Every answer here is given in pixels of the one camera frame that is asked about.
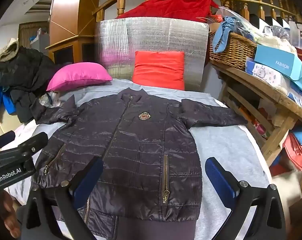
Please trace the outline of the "person's left hand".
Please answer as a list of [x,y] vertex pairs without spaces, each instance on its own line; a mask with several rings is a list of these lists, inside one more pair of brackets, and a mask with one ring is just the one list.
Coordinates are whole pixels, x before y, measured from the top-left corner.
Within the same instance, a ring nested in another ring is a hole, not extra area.
[[13,200],[7,191],[3,190],[0,194],[0,199],[6,213],[1,216],[6,229],[10,232],[13,238],[18,239],[21,235],[20,225],[16,217],[16,212],[13,207]]

